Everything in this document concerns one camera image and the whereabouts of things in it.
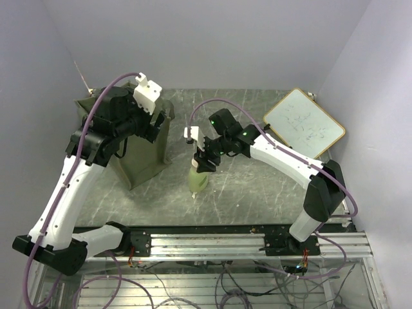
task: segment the white wall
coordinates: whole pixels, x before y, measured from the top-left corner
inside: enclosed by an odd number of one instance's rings
[[[318,91],[370,0],[44,0],[89,86]]]
[[[319,92],[392,308],[411,308],[412,1],[373,0]]]
[[[27,257],[12,250],[38,220],[56,184],[71,132],[80,75],[41,0],[0,10],[0,303],[16,308]]]

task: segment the whiteboard frame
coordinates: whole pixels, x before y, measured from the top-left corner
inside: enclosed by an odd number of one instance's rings
[[[292,93],[293,91],[295,91],[295,90],[299,90],[306,98],[308,98],[309,100],[311,100],[312,103],[315,104],[315,106],[317,106],[326,116],[328,116],[329,118],[331,118],[331,119],[332,119],[339,127],[341,127],[341,129],[343,130],[343,133],[342,133],[341,136],[339,136],[338,138],[336,138],[328,147],[326,147],[323,151],[321,151],[319,154],[317,154],[317,155],[314,157],[314,159],[316,159],[316,158],[320,157],[323,153],[325,153],[329,148],[331,148],[331,146],[333,146],[338,140],[340,140],[340,139],[346,134],[346,130],[345,130],[344,127],[342,127],[342,125],[341,125],[340,123],[338,123],[338,121],[336,121],[335,119],[333,119],[333,117],[330,116],[321,106],[319,106],[319,105],[318,105],[315,101],[313,101],[304,91],[302,91],[302,89],[300,89],[300,88],[294,88],[294,89],[292,89],[292,90],[291,90],[287,95],[285,95],[278,103],[276,103],[276,104],[274,105],[274,107],[272,107],[272,108],[265,114],[265,116],[263,116],[263,121],[264,121],[265,124],[268,124],[268,122],[266,121],[267,115],[268,115],[271,111],[273,111],[273,110],[276,108],[276,106],[278,106],[280,103],[282,103],[282,101],[283,101],[285,98],[287,98],[287,96],[289,96],[289,94],[291,94],[291,93]],[[276,132],[276,130],[275,130],[272,126],[270,126],[270,129],[276,134],[276,136],[278,136],[278,137],[282,140],[282,142],[283,142],[286,146],[291,147],[291,146],[287,143],[287,141],[284,140],[283,137],[282,137],[278,132]]]

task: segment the table surface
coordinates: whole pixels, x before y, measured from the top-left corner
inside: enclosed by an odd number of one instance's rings
[[[257,121],[289,91],[254,89],[167,89],[163,97],[173,102],[176,118],[171,122],[167,155],[173,163],[132,191],[108,166],[81,210],[78,227],[101,226],[107,221],[124,225],[239,225],[293,223],[302,210],[304,190],[276,169],[244,156],[223,157],[209,184],[195,198],[189,192],[187,175],[194,153],[183,129],[194,108],[203,100],[220,97],[243,106]],[[208,117],[229,108],[242,125],[245,115],[221,102],[203,106],[193,125],[216,137]],[[327,161],[328,153],[321,160]],[[341,205],[335,213],[342,214]],[[345,222],[333,219],[332,222]]]

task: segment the green bottle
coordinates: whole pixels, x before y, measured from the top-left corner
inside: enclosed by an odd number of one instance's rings
[[[192,193],[199,193],[204,188],[206,188],[209,182],[209,173],[203,172],[198,173],[196,169],[198,168],[199,164],[196,162],[195,159],[192,159],[192,166],[189,171],[189,175],[187,177],[187,183],[189,184],[189,190]]]

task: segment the whiteboard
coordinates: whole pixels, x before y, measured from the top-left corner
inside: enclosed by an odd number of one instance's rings
[[[345,134],[345,129],[299,88],[293,89],[264,117],[292,149],[317,158]]]

